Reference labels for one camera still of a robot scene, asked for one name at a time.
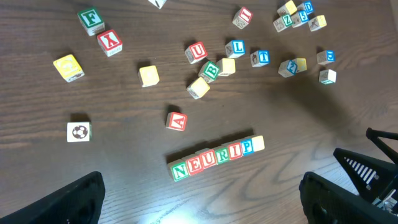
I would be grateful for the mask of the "red E wooden block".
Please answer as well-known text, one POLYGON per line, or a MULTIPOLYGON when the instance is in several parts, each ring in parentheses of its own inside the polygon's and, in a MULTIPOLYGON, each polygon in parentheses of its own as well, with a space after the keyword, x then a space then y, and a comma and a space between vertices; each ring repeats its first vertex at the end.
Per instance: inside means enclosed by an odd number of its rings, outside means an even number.
POLYGON ((198 154, 191 154, 182 158, 185 161, 190 176, 204 171, 203 162, 198 154))

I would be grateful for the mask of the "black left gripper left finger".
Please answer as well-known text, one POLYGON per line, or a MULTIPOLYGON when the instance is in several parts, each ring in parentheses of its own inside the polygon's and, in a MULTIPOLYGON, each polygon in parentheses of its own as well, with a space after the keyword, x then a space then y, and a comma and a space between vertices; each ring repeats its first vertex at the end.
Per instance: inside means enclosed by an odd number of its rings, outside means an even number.
POLYGON ((1 218, 4 224, 97 224, 105 196, 103 176, 91 172, 1 218))

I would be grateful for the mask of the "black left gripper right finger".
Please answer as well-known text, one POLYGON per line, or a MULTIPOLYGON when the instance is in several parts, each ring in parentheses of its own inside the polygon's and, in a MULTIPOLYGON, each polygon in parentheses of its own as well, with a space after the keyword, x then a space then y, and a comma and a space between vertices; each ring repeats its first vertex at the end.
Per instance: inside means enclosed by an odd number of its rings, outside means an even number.
POLYGON ((397 224, 395 215, 314 172, 304 174, 299 191, 309 224, 397 224))

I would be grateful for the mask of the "blue P wooden block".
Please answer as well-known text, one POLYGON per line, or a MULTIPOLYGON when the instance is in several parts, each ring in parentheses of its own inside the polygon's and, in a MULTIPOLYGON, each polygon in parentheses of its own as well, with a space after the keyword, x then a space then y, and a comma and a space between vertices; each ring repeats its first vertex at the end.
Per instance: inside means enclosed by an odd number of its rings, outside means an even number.
POLYGON ((240 139, 238 142, 241 145, 243 156, 248 156, 254 153, 254 148, 251 138, 240 139))

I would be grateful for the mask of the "green R wooden block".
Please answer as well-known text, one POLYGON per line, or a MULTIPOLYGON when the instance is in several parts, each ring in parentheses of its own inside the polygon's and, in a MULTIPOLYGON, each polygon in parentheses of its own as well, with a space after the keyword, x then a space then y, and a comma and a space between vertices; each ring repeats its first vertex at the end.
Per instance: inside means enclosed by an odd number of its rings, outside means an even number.
POLYGON ((229 162, 229 152, 226 146, 218 146, 214 148, 217 164, 229 162))

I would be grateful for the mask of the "green N wooden block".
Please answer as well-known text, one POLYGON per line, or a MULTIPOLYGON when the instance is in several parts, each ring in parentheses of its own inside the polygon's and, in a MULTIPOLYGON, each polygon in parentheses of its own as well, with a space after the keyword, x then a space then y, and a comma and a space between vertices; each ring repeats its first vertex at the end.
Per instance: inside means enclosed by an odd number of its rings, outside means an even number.
POLYGON ((189 176, 185 161, 178 159, 167 164, 169 174, 174 182, 178 182, 189 176))

